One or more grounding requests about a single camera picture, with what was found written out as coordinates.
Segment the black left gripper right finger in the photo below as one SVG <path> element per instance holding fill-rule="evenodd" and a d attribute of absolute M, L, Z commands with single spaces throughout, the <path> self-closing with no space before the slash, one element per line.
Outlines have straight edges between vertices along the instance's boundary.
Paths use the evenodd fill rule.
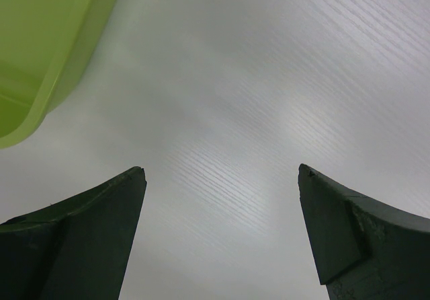
<path fill-rule="evenodd" d="M 330 299 L 428 299 L 429 220 L 356 192 L 308 165 L 300 205 Z"/>

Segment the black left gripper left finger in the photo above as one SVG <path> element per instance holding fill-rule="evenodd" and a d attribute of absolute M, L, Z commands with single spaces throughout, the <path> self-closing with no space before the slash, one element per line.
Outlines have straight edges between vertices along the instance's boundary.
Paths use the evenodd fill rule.
<path fill-rule="evenodd" d="M 1 224 L 2 299 L 118 299 L 146 190 L 141 167 Z"/>

